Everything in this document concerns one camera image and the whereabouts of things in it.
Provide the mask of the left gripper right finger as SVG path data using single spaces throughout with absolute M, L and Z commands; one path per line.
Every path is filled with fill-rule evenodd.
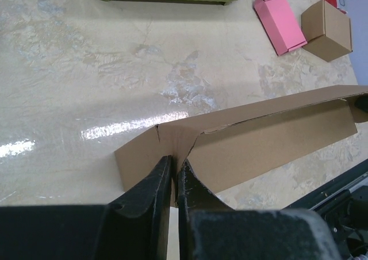
M 341 259 L 314 211 L 234 210 L 196 177 L 188 160 L 177 179 L 181 259 Z

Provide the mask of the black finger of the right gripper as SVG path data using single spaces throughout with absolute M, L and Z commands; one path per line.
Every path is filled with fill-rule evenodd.
M 368 113 L 368 95 L 359 96 L 355 100 L 354 106 L 362 112 Z

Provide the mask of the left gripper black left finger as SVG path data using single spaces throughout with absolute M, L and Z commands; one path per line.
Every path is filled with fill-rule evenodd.
M 166 259 L 172 158 L 105 205 L 1 208 L 2 259 Z

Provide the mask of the brown cardboard paper box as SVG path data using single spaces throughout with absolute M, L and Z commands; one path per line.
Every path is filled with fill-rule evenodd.
M 115 151 L 123 188 L 170 155 L 172 206 L 186 160 L 213 193 L 222 192 L 356 134 L 367 112 L 355 103 L 366 95 L 366 86 L 336 85 L 156 124 Z

